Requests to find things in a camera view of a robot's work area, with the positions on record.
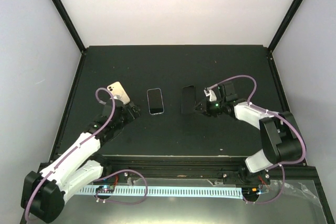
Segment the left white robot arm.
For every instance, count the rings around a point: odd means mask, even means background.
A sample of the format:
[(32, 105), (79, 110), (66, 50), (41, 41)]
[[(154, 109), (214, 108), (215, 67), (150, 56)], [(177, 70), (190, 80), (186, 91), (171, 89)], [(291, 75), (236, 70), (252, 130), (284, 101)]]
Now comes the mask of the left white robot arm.
[(133, 102), (124, 104), (116, 100), (106, 104), (102, 113), (58, 159), (41, 171), (26, 175), (21, 199), (25, 215), (33, 214), (51, 223), (82, 187), (97, 179), (108, 181), (113, 169), (97, 152), (138, 117), (140, 108)]

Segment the beige cased phone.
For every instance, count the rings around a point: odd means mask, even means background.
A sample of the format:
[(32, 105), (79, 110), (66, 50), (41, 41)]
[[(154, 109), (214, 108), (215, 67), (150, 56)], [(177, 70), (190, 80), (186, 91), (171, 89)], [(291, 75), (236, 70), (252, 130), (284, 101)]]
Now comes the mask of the beige cased phone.
[(107, 89), (112, 93), (114, 99), (121, 101), (124, 105), (131, 102), (128, 94), (119, 81), (108, 85)]

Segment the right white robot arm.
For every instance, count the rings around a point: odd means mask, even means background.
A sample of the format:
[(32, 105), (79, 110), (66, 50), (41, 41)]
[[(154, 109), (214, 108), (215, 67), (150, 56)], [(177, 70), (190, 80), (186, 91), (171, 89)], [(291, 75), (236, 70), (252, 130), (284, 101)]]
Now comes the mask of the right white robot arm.
[(217, 88), (219, 94), (212, 88), (204, 90), (206, 97), (194, 107), (195, 111), (209, 117), (226, 114), (260, 131), (261, 150), (248, 156), (237, 172), (243, 184), (255, 183), (263, 170), (305, 159), (306, 145), (292, 113), (269, 111), (240, 99), (230, 81)]

